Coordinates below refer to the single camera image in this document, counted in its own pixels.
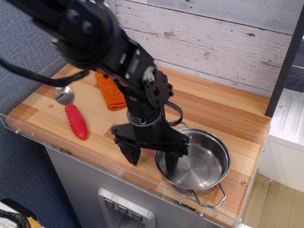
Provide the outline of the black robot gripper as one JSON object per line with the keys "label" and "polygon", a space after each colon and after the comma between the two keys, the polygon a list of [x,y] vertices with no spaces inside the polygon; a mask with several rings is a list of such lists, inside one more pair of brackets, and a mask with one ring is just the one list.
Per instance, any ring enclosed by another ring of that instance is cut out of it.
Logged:
{"label": "black robot gripper", "polygon": [[168,172],[174,172],[179,157],[188,155],[189,138],[173,129],[182,123],[182,118],[177,121],[167,121],[163,114],[153,122],[141,124],[138,120],[122,125],[115,125],[111,133],[114,141],[120,147],[127,161],[137,165],[141,148],[165,152],[165,162]]}

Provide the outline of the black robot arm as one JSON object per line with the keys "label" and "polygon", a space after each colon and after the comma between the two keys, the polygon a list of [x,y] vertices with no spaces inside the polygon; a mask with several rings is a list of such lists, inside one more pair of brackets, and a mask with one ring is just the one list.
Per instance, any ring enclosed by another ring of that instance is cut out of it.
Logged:
{"label": "black robot arm", "polygon": [[174,130],[177,122],[170,123],[165,117],[165,106],[179,109],[169,101],[172,85],[151,55],[127,36],[109,7],[101,0],[13,0],[11,4],[51,34],[57,50],[80,72],[50,79],[5,60],[0,64],[17,75],[55,87],[67,86],[90,70],[110,78],[128,107],[129,122],[111,129],[123,155],[136,164],[141,148],[159,150],[165,153],[167,170],[174,171],[179,158],[188,154],[189,139]]}

